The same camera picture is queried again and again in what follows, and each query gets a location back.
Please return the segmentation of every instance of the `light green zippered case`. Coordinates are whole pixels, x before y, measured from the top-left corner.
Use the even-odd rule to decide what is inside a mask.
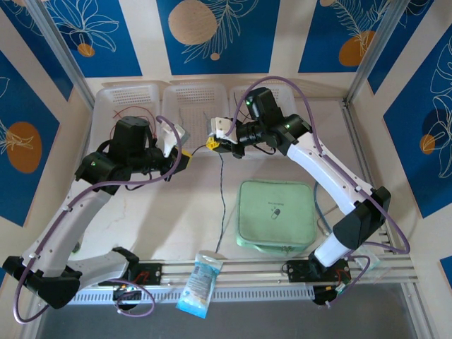
[[[316,239],[314,197],[303,182],[246,180],[237,206],[239,246],[293,255]]]

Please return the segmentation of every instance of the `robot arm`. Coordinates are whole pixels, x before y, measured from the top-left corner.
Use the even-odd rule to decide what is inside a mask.
[[[61,205],[66,216],[45,242],[40,254],[37,248],[48,236],[50,227],[60,210],[51,220],[41,236],[21,257],[9,256],[3,268],[7,273],[20,280],[20,277],[34,259],[24,286],[41,297],[55,309],[61,308],[72,300],[77,291],[112,278],[125,277],[137,272],[139,259],[123,248],[115,248],[104,256],[82,261],[68,261],[69,256],[82,237],[97,212],[117,192],[118,186],[104,186],[87,193],[76,205],[68,207],[69,201],[81,191],[93,184],[109,181],[128,181],[133,173],[150,174],[160,171],[164,174],[173,166],[178,150],[174,148],[176,139],[166,123],[162,123],[162,135],[153,139],[148,121],[136,117],[124,117],[119,120],[112,140],[105,141],[96,152],[83,158],[76,171],[76,180],[66,201]],[[176,126],[180,139],[186,138],[185,131]],[[190,157],[182,155],[177,173],[184,170]]]
[[[385,210],[388,210],[391,195],[384,187],[375,190],[359,179],[322,144],[323,152],[319,153],[311,126],[297,114],[284,117],[269,89],[252,90],[245,103],[253,121],[246,124],[238,121],[234,131],[226,136],[225,131],[230,129],[232,122],[223,118],[212,119],[206,145],[216,152],[231,152],[241,158],[246,146],[266,143],[302,166],[327,190],[345,217],[309,256],[311,274],[319,277],[348,252],[361,246],[385,221],[377,208],[323,156],[328,155],[345,173],[355,178],[357,188],[368,193]]]

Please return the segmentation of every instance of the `blue snack packet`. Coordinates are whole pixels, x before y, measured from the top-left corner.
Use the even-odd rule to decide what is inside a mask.
[[[221,266],[221,261],[198,253],[195,268],[185,284],[176,308],[204,319]]]

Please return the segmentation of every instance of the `gray floor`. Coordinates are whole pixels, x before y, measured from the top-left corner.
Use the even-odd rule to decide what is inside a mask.
[[[332,309],[313,302],[212,303],[207,319],[157,305],[149,317],[130,319],[113,306],[50,310],[38,338],[416,338],[398,285],[359,285]]]

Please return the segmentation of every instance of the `white plastic basket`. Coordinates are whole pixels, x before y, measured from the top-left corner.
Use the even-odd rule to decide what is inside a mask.
[[[97,92],[88,152],[113,136],[113,128],[121,117],[131,115],[149,120],[156,132],[153,118],[160,114],[160,94],[156,84],[104,88]]]
[[[228,117],[227,92],[220,83],[173,85],[163,92],[162,115],[190,133],[184,149],[193,152],[207,141],[211,118]],[[198,152],[213,154],[207,148]]]
[[[275,83],[262,83],[260,85],[257,85],[256,88],[260,87],[267,87],[271,92],[273,93],[273,97],[275,97],[276,104],[281,108],[282,114],[286,117],[291,114],[298,114],[297,106],[295,104],[294,99],[294,93],[292,89],[284,84],[275,84]],[[248,88],[247,85],[245,86],[236,86],[231,88],[229,93],[229,107],[230,107],[230,116],[232,117],[234,115],[235,108],[237,107],[237,103],[239,102],[240,98],[242,97],[243,93],[245,93],[246,89]],[[245,103],[242,103],[242,106],[240,107],[239,116],[237,117],[238,120],[242,122],[249,122],[251,119],[249,118],[248,109],[246,108]],[[268,147],[265,143],[262,143],[258,145],[263,150],[266,150],[267,152],[271,152],[271,148]],[[251,157],[264,157],[266,156],[265,153],[262,153],[260,150],[257,150],[253,147],[247,147],[245,150],[245,154],[247,158]]]

